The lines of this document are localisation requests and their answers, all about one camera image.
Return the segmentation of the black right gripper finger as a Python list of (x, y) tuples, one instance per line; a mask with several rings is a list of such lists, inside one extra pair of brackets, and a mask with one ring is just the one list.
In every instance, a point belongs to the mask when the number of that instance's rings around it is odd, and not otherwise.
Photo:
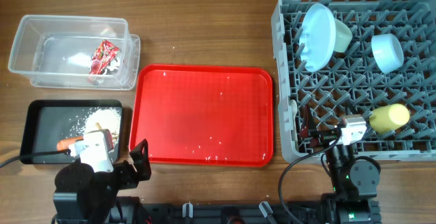
[(304, 118), (302, 120), (302, 130), (317, 130), (317, 125), (313, 119), (313, 115), (309, 106), (305, 106)]
[(316, 129), (303, 129), (300, 132), (300, 138), (303, 140), (305, 138), (310, 138), (310, 146), (327, 146), (334, 142), (336, 139), (341, 137), (341, 132), (339, 129), (329, 129), (329, 130), (316, 130)]

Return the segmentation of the yellow plastic cup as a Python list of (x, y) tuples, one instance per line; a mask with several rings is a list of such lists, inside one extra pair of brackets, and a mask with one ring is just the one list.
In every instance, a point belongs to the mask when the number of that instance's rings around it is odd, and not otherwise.
[(396, 103), (372, 111), (369, 124), (377, 133), (385, 133), (406, 125), (409, 119), (410, 113), (407, 107)]

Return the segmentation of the orange carrot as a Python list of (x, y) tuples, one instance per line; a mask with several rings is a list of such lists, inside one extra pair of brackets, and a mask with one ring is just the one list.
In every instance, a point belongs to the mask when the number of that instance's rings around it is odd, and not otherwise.
[(57, 150), (66, 150), (71, 144), (75, 144), (80, 140), (83, 140), (82, 136), (62, 139), (57, 143)]

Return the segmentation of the light blue plate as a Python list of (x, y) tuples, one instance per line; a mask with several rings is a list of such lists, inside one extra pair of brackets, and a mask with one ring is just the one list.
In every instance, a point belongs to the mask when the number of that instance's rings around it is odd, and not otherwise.
[(312, 5), (303, 19), (299, 39), (299, 44), (304, 45), (300, 58), (306, 61), (305, 69), (316, 72), (325, 67), (332, 57), (335, 41), (332, 12), (321, 3)]

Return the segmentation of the green bowl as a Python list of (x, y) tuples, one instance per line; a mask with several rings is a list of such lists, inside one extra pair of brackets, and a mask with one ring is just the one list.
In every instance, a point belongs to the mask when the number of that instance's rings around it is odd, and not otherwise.
[(340, 20), (335, 19), (336, 38), (334, 43), (335, 52), (345, 52), (353, 38), (350, 28)]

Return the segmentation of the light blue bowl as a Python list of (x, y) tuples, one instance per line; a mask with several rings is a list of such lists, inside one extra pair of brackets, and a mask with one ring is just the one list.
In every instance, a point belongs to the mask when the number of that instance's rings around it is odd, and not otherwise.
[(400, 68), (404, 63), (404, 54), (400, 41), (391, 33), (374, 35), (371, 49), (378, 68), (384, 74)]

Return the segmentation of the red snack wrapper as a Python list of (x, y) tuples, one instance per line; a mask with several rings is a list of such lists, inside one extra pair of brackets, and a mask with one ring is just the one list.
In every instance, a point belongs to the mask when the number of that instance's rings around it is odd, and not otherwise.
[(102, 74), (109, 64), (116, 58), (120, 49), (108, 40), (103, 40), (91, 57), (90, 74)]

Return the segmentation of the white plastic spoon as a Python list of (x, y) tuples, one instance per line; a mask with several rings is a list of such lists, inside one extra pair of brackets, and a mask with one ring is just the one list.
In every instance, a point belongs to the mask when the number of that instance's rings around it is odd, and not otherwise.
[(296, 131), (296, 113), (298, 111), (298, 106), (296, 104), (296, 101), (291, 99), (289, 101), (290, 105), (290, 122), (292, 124), (292, 131)]

